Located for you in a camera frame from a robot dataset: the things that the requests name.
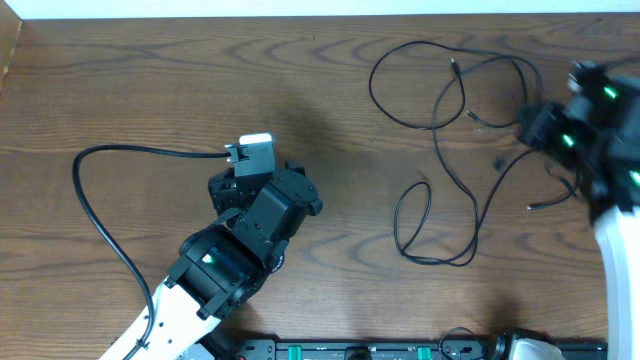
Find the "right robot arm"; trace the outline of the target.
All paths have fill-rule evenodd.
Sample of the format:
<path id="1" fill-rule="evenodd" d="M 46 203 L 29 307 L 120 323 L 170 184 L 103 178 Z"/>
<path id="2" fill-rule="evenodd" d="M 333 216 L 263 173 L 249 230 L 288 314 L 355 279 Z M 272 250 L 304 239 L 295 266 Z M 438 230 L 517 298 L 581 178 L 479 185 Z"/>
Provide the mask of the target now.
<path id="1" fill-rule="evenodd" d="M 604 265 L 608 356 L 639 356 L 639 80 L 577 62 L 572 95 L 521 111 L 520 141 L 578 179 Z"/>

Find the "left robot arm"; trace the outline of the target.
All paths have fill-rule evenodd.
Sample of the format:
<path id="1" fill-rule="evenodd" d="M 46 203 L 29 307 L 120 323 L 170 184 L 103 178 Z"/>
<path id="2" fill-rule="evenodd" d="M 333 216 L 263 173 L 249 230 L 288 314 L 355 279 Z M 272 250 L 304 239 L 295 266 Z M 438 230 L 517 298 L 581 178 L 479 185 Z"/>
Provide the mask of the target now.
<path id="1" fill-rule="evenodd" d="M 256 294 L 284 262 L 290 239 L 323 207 L 302 165 L 228 168 L 210 178 L 218 214 L 189 236 L 144 309 L 106 359 L 177 359 Z"/>

